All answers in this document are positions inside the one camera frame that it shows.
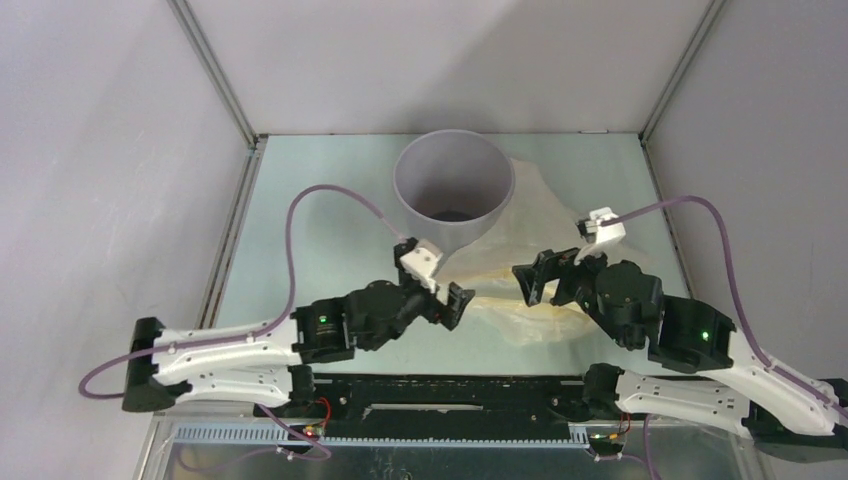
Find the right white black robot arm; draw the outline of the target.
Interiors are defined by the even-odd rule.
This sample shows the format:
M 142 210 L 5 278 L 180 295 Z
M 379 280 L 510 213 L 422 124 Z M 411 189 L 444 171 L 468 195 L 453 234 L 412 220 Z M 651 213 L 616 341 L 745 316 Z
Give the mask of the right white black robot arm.
M 596 418 L 646 414 L 676 417 L 753 438 L 775 431 L 833 437 L 847 410 L 831 384 L 798 374 L 775 357 L 754 351 L 736 324 L 699 300 L 664 293 L 660 278 L 627 260 L 579 258 L 577 249 L 545 250 L 511 269 L 524 302 L 539 304 L 550 282 L 553 306 L 576 304 L 615 344 L 643 350 L 650 362 L 713 386 L 656 379 L 607 363 L 584 376 L 581 402 Z

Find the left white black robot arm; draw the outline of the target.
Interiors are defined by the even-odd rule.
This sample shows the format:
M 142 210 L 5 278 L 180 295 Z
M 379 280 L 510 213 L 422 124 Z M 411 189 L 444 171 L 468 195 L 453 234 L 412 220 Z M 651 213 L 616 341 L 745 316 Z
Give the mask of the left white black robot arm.
M 456 283 L 432 293 L 415 280 L 378 280 L 298 307 L 276 327 L 175 330 L 142 318 L 133 330 L 121 407 L 147 413 L 188 401 L 233 401 L 304 416 L 316 403 L 312 365 L 376 351 L 418 318 L 452 331 L 474 296 Z

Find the translucent cream trash bag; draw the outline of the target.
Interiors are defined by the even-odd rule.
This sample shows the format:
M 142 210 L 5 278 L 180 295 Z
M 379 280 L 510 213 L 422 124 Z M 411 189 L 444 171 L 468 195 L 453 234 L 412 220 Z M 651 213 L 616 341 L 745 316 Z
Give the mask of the translucent cream trash bag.
M 473 290 L 463 315 L 496 328 L 517 346 L 569 342 L 599 327 L 574 302 L 555 306 L 558 278 L 541 285 L 535 264 L 543 251 L 580 249 L 578 214 L 566 208 L 533 163 L 514 160 L 512 198 L 480 238 L 443 261 L 436 278 Z

